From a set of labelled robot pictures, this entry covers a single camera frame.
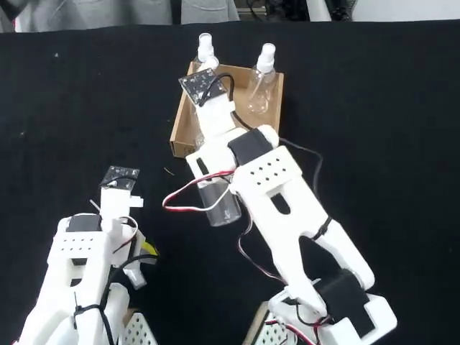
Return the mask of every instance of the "spray bottle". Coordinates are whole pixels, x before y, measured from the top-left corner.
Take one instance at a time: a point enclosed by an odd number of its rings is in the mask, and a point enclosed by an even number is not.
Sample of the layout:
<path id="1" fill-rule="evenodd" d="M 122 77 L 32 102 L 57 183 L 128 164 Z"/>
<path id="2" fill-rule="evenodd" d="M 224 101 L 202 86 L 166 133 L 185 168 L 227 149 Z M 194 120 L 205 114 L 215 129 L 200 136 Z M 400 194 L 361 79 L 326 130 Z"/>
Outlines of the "spray bottle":
<path id="1" fill-rule="evenodd" d="M 276 84 L 275 46 L 266 43 L 252 68 L 252 76 L 247 88 L 247 108 L 250 114 L 265 114 L 270 106 L 273 87 Z"/>

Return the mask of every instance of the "perforated metal plate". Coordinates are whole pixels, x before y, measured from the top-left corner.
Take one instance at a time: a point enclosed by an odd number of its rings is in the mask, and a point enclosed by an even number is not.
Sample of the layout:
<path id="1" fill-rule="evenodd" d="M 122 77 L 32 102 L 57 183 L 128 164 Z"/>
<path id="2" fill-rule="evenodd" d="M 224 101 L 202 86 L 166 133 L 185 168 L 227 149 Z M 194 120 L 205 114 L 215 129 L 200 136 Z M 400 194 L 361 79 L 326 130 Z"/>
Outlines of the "perforated metal plate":
<path id="1" fill-rule="evenodd" d="M 284 326 L 278 324 L 265 325 L 266 321 L 271 321 L 274 318 L 273 314 L 267 314 L 264 325 L 261 327 L 254 345 L 295 345 L 297 337 Z"/>
<path id="2" fill-rule="evenodd" d="M 144 316 L 134 313 L 128 322 L 122 345 L 158 345 Z"/>

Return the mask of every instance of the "black zip tie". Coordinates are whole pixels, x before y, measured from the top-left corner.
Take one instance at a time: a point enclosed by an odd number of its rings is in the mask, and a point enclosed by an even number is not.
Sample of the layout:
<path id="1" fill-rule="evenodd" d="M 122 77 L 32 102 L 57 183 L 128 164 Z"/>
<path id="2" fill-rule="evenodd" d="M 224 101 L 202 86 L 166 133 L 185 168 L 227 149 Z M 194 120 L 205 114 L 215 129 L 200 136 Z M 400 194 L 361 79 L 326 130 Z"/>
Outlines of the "black zip tie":
<path id="1" fill-rule="evenodd" d="M 332 221 L 332 218 L 330 216 L 328 216 L 328 218 L 326 219 L 326 221 L 324 222 L 323 225 L 321 225 L 319 227 L 319 230 L 318 232 L 316 233 L 315 236 L 313 236 L 311 239 L 313 241 L 316 241 L 317 239 L 319 239 L 321 236 L 323 236 L 327 231 L 328 231 L 328 226 L 329 226 L 329 223 L 331 223 Z"/>

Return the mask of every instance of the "cable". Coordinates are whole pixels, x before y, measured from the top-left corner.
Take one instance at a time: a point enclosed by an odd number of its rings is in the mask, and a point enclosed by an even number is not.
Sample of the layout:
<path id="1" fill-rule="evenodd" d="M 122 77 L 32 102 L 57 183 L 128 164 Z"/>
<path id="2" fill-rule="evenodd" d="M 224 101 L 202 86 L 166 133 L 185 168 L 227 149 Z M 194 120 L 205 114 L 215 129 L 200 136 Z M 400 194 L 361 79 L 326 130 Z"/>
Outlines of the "cable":
<path id="1" fill-rule="evenodd" d="M 297 302 L 295 304 L 295 313 L 297 314 L 297 319 L 303 323 L 304 325 L 306 326 L 309 326 L 309 327 L 317 327 L 317 326 L 321 326 L 323 325 L 325 322 L 327 322 L 330 318 L 330 316 L 324 316 L 322 318 L 319 318 L 316 322 L 306 322 L 304 321 L 301 317 L 300 317 L 300 313 L 299 313 L 299 302 Z"/>
<path id="2" fill-rule="evenodd" d="M 222 176 L 231 175 L 233 173 L 234 173 L 234 170 L 220 171 L 220 172 L 215 172 L 215 173 L 212 173 L 212 174 L 204 175 L 204 176 L 202 176 L 200 178 L 196 178 L 195 180 L 191 180 L 189 183 L 187 183 L 183 187 L 181 187 L 178 190 L 176 190 L 175 192 L 172 192 L 171 194 L 167 195 L 166 198 L 163 199 L 162 206 L 163 206 L 163 208 L 165 210 L 172 211 L 172 212 L 189 212 L 189 211 L 206 212 L 206 211 L 210 211 L 213 208 L 215 208 L 221 202 L 221 200 L 225 197 L 225 195 L 230 191 L 230 185 L 221 194 L 221 196 L 218 197 L 218 199 L 216 200 L 216 202 L 213 205 L 211 205 L 209 207 L 206 207 L 206 208 L 199 208 L 199 207 L 195 207 L 195 206 L 167 206 L 166 204 L 167 204 L 168 201 L 173 199 L 177 194 L 179 194 L 180 192 L 182 192 L 186 188 L 190 187 L 191 185 L 195 185 L 195 184 L 197 184 L 199 182 L 202 182 L 204 180 L 210 180 L 212 178 L 218 178 L 218 177 L 222 177 Z"/>
<path id="3" fill-rule="evenodd" d="M 198 106 L 203 106 L 204 103 L 206 103 L 206 101 L 209 99 L 209 93 L 211 92 L 211 89 L 214 86 L 214 84 L 216 84 L 218 81 L 225 77 L 230 79 L 229 100 L 233 101 L 233 94 L 235 91 L 235 79 L 230 73 L 221 73 L 216 75 L 213 78 L 213 80 L 209 83 L 208 87 L 203 92 L 203 95 L 201 95 L 200 101 L 198 102 Z"/>
<path id="4" fill-rule="evenodd" d="M 269 278 L 276 279 L 276 280 L 278 280 L 278 281 L 280 281 L 280 282 L 282 282 L 284 284 L 285 281 L 280 276 L 277 276 L 277 275 L 274 275 L 273 273 L 268 272 L 265 268 L 263 268 L 262 266 L 260 266 L 256 262 L 254 262 L 254 260 L 252 260 L 251 257 L 249 257 L 249 255 L 246 254 L 246 252 L 244 251 L 244 249 L 242 247 L 242 238 L 243 238 L 243 236 L 246 236 L 249 232 L 251 232 L 252 226 L 254 225 L 254 221 L 253 221 L 251 213 L 249 211 L 248 211 L 248 217 L 249 217 L 249 224 L 248 224 L 246 230 L 244 230 L 238 236 L 238 244 L 236 246 L 236 248 L 238 248 L 238 252 L 240 252 L 241 255 L 243 255 L 244 258 L 246 258 L 249 262 L 251 262 L 264 275 L 266 275 Z"/>
<path id="5" fill-rule="evenodd" d="M 121 264 L 119 267 L 117 267 L 112 273 L 111 275 L 109 276 L 108 280 L 107 280 L 107 283 L 106 283 L 106 287 L 104 288 L 103 292 L 102 292 L 102 298 L 101 298 L 101 303 L 100 304 L 92 304 L 92 305 L 88 305 L 87 307 L 82 307 L 81 305 L 77 305 L 75 307 L 75 313 L 73 314 L 74 317 L 80 315 L 80 314 L 83 314 L 85 313 L 86 311 L 90 311 L 91 309 L 98 309 L 99 310 L 99 313 L 101 314 L 101 318 L 102 318 L 102 323 L 104 325 L 104 328 L 106 329 L 106 333 L 107 333 L 107 339 L 109 340 L 109 345 L 115 345 L 115 342 L 114 342 L 114 338 L 112 337 L 112 330 L 111 330 L 111 327 L 110 327 L 110 323 L 109 323 L 109 320 L 107 318 L 107 315 L 104 313 L 104 310 L 106 309 L 106 306 L 107 306 L 107 299 L 109 297 L 109 293 L 110 293 L 110 285 L 111 283 L 114 281 L 116 275 L 120 272 L 123 271 L 123 269 L 135 262 L 135 261 L 138 261 L 138 260 L 142 260 L 142 259 L 151 259 L 151 258 L 155 258 L 157 259 L 158 258 L 158 255 L 153 255 L 153 254 L 142 254 L 142 255 L 138 255 L 136 257 L 132 257 L 131 259 L 128 259 L 127 261 L 125 261 L 123 264 Z"/>
<path id="6" fill-rule="evenodd" d="M 103 326 L 106 329 L 107 339 L 109 340 L 109 345 L 115 345 L 114 338 L 112 337 L 112 330 L 110 327 L 109 320 L 107 318 L 107 315 L 104 313 L 104 310 L 99 304 L 91 304 L 85 308 L 83 308 L 81 305 L 77 305 L 77 307 L 75 308 L 75 313 L 73 314 L 73 317 L 83 314 L 86 311 L 90 311 L 91 309 L 99 310 L 99 313 L 101 314 Z"/>
<path id="7" fill-rule="evenodd" d="M 120 247 L 118 247 L 117 249 L 114 250 L 113 254 L 115 254 L 116 252 L 118 252 L 121 248 L 125 247 L 126 245 L 130 244 L 131 242 L 134 241 L 134 239 L 136 238 L 136 235 L 137 235 L 137 232 L 139 231 L 139 224 L 136 222 L 136 220 L 134 218 L 132 218 L 131 216 L 123 216 L 123 217 L 120 217 L 119 219 L 128 219 L 130 221 L 133 222 L 134 224 L 134 231 L 132 233 L 132 236 L 130 239 L 128 239 L 127 241 L 125 241 L 124 243 L 122 243 L 120 245 Z"/>
<path id="8" fill-rule="evenodd" d="M 313 332 L 315 334 L 315 338 L 316 338 L 316 345 L 321 345 L 321 341 L 319 339 L 319 333 L 318 333 L 318 330 L 319 328 L 325 323 L 327 322 L 331 317 L 330 316 L 325 316 L 323 318 L 320 318 L 319 320 L 317 320 L 316 322 L 314 323 L 310 323 L 310 322 L 305 322 L 301 317 L 300 317 L 300 313 L 299 313 L 299 303 L 296 303 L 295 304 L 295 312 L 297 313 L 297 319 L 303 323 L 304 325 L 306 326 L 309 326 L 309 327 L 313 327 Z"/>
<path id="9" fill-rule="evenodd" d="M 316 163 L 316 167 L 315 167 L 315 172 L 313 173 L 313 193 L 315 194 L 315 197 L 319 200 L 319 194 L 318 194 L 318 179 L 319 179 L 319 172 L 321 171 L 321 168 L 323 167 L 323 155 L 317 151 L 315 151 L 314 149 L 308 149 L 307 147 L 303 147 L 303 146 L 300 146 L 300 145 L 297 145 L 296 143 L 294 142 L 290 142 L 289 140 L 285 139 L 285 138 L 280 138 L 280 142 L 286 144 L 286 145 L 290 145 L 296 149 L 299 149 L 299 150 L 303 150 L 303 151 L 306 151 L 306 152 L 309 152 L 311 153 L 312 155 L 315 155 L 317 158 L 318 158 L 318 162 Z"/>
<path id="10" fill-rule="evenodd" d="M 271 321 L 266 321 L 265 324 L 268 326 L 272 326 L 272 325 L 279 324 L 279 322 L 277 320 L 271 320 Z M 297 337 L 302 339 L 307 345 L 315 345 L 305 334 L 303 334 L 299 329 L 297 329 L 293 325 L 286 323 L 284 327 L 288 329 L 289 331 L 293 332 Z"/>
<path id="11" fill-rule="evenodd" d="M 128 266 L 129 264 L 132 264 L 133 262 L 140 261 L 143 259 L 158 259 L 158 255 L 154 254 L 141 254 L 137 255 L 136 257 L 131 257 L 127 261 L 125 261 L 123 264 L 118 266 L 109 276 L 106 287 L 104 288 L 102 292 L 102 298 L 101 298 L 101 308 L 104 310 L 107 306 L 107 298 L 109 297 L 110 293 L 110 284 L 114 282 L 116 276 L 120 273 L 123 272 L 123 269 Z"/>

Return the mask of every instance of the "yellow tape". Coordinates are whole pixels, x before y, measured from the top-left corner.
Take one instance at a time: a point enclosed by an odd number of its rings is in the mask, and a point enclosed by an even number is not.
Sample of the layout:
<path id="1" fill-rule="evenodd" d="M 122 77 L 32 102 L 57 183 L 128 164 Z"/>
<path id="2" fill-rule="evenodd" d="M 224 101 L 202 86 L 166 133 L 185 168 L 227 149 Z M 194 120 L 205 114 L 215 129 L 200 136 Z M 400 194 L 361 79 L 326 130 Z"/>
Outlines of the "yellow tape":
<path id="1" fill-rule="evenodd" d="M 155 249 L 154 246 L 152 246 L 149 242 L 147 241 L 144 241 L 144 243 L 142 243 L 142 248 L 143 250 L 146 250 L 149 254 L 152 254 L 152 255 L 158 255 L 158 252 L 157 250 Z"/>

